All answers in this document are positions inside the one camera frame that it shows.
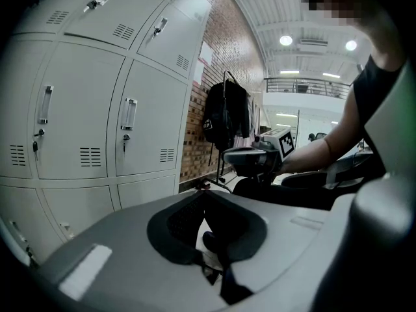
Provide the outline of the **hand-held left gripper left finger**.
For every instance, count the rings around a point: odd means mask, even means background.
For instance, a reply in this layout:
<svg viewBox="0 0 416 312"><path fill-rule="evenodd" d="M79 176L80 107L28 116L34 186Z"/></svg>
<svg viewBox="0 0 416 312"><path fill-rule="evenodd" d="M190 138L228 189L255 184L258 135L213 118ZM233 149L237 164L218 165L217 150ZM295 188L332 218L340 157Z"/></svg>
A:
<svg viewBox="0 0 416 312"><path fill-rule="evenodd" d="M58 311L220 311L228 305L199 265L169 262L150 244L159 211L192 196L176 194L116 211L52 253L39 271Z"/></svg>

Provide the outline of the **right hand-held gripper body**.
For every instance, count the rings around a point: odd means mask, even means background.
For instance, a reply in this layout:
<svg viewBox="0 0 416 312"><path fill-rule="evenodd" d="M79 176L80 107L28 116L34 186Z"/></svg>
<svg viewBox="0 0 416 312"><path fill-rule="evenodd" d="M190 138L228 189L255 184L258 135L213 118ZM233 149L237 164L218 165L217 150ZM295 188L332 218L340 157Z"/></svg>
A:
<svg viewBox="0 0 416 312"><path fill-rule="evenodd" d="M278 172L285 159L294 151L291 130L277 129L255 137L252 147L261 152L256 160L256 178L258 182L270 181Z"/></svg>

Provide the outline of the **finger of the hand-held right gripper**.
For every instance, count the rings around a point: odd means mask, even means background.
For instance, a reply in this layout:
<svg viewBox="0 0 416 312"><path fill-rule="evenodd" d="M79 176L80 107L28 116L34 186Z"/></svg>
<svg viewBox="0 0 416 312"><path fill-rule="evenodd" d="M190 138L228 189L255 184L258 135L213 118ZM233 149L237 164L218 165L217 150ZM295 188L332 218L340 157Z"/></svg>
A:
<svg viewBox="0 0 416 312"><path fill-rule="evenodd" d="M223 152L223 160L237 175L261 175L273 172L277 165L277 151L255 148L233 148Z"/></svg>

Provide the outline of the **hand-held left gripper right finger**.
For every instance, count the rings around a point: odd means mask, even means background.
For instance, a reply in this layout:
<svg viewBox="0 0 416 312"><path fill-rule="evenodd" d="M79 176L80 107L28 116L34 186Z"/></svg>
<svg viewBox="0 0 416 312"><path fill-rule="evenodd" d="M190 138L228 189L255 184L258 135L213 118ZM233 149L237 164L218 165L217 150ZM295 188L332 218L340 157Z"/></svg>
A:
<svg viewBox="0 0 416 312"><path fill-rule="evenodd" d="M252 292L242 304L313 303L345 233L353 194L338 197L330 211L265 203L217 190L203 195L257 213L267 225L257 253L231 266L236 282Z"/></svg>

